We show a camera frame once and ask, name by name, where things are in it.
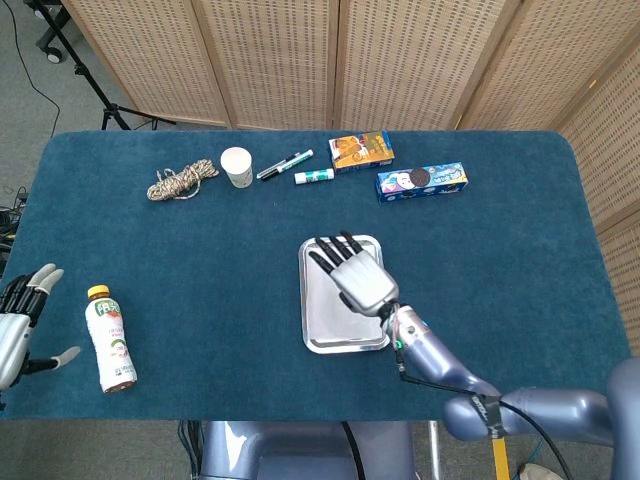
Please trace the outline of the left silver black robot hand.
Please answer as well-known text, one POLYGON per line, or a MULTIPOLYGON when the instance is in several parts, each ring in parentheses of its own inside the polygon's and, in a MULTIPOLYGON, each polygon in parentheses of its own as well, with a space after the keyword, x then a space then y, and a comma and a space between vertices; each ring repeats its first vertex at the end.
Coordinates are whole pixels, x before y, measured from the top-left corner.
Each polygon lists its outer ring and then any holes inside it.
POLYGON ((57 370, 81 352, 72 346, 59 355, 31 359, 29 347, 41 313, 64 270, 47 263, 39 270, 20 275, 1 291, 1 392, 16 385, 22 376, 57 370))

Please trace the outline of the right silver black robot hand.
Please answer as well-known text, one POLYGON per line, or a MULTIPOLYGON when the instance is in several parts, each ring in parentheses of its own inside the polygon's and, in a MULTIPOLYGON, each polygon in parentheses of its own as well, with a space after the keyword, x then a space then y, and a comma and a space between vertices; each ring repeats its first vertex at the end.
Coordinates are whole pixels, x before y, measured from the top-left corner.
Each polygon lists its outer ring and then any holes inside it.
POLYGON ((314 239, 320 252, 309 257, 333 281, 343 302, 355 313, 387 320, 399 305, 399 287, 376 258, 348 231, 341 238, 314 239))

